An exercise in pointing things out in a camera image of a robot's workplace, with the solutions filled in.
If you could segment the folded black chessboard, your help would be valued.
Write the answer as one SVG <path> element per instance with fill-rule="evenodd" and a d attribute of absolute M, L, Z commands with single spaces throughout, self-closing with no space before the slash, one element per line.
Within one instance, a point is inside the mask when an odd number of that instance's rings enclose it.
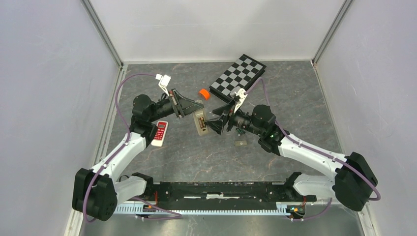
<path fill-rule="evenodd" d="M 263 75 L 266 67 L 265 64 L 243 54 L 209 86 L 209 91 L 228 103 L 232 100 L 233 89 L 248 90 Z"/>

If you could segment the beige battery cover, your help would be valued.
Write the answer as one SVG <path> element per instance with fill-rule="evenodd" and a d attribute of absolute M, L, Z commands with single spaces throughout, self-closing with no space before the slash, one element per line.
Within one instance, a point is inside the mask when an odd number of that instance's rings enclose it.
<path fill-rule="evenodd" d="M 242 140 L 242 141 L 235 141 L 235 146 L 239 147 L 239 146 L 246 146 L 247 145 L 247 141 L 246 140 Z"/>

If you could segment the orange tape roll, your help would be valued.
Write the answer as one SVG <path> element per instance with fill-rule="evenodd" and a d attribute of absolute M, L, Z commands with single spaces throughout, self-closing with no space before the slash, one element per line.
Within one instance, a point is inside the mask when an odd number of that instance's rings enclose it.
<path fill-rule="evenodd" d="M 205 100 L 209 100 L 210 99 L 210 92 L 207 91 L 206 89 L 201 89 L 199 90 L 198 94 L 200 94 Z"/>

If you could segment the white beige remote control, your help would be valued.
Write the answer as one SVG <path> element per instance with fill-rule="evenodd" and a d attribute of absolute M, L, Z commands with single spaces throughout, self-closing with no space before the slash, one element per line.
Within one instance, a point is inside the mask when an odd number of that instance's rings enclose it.
<path fill-rule="evenodd" d="M 206 118 L 207 116 L 204 109 L 199 109 L 193 113 L 193 119 L 199 136 L 209 133 L 209 128 L 205 124 Z"/>

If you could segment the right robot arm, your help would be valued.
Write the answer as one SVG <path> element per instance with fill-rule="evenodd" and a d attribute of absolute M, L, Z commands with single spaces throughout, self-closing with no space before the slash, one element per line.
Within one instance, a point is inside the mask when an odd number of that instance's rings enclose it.
<path fill-rule="evenodd" d="M 263 150 L 303 163 L 321 173 L 319 176 L 295 174 L 285 185 L 284 195 L 291 201 L 302 195 L 336 198 L 345 207 L 361 211 L 368 201 L 378 201 L 378 180 L 363 155 L 335 153 L 304 142 L 281 128 L 270 106 L 257 105 L 252 113 L 224 105 L 213 111 L 217 117 L 205 122 L 218 134 L 236 127 L 255 134 Z"/>

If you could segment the red white remote control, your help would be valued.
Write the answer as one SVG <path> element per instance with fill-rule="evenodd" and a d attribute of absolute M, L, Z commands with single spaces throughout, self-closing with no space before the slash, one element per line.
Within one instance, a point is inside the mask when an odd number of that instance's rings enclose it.
<path fill-rule="evenodd" d="M 169 123 L 167 121 L 158 121 L 157 122 L 157 132 L 154 136 L 154 139 L 151 142 L 151 145 L 154 147 L 162 147 Z"/>

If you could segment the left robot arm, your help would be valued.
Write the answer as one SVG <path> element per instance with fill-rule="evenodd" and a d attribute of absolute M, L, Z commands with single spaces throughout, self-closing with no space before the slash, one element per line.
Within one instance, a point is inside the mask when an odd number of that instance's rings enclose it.
<path fill-rule="evenodd" d="M 140 94 L 133 100 L 131 124 L 122 141 L 101 162 L 90 169 L 81 168 L 75 175 L 72 208 L 97 220 L 108 220 L 116 207 L 140 197 L 149 200 L 154 196 L 151 177 L 134 174 L 127 180 L 118 177 L 127 165 L 153 141 L 158 126 L 156 121 L 176 115 L 183 118 L 204 108 L 200 102 L 182 96 L 176 89 L 165 99 L 154 102 Z"/>

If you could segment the single AA battery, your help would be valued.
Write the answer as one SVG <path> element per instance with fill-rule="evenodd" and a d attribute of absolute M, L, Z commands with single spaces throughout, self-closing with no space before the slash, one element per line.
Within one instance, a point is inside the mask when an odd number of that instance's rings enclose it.
<path fill-rule="evenodd" d="M 199 118 L 198 118 L 198 120 L 199 120 L 199 125 L 200 125 L 200 128 L 201 128 L 202 130 L 205 130 L 206 125 L 205 125 L 205 120 L 204 120 L 204 117 L 199 117 Z"/>

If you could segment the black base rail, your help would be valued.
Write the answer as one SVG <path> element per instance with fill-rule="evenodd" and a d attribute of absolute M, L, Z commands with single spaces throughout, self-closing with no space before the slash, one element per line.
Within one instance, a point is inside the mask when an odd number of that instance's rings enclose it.
<path fill-rule="evenodd" d="M 154 182 L 140 196 L 166 210 L 272 210 L 276 203 L 315 202 L 284 182 Z"/>

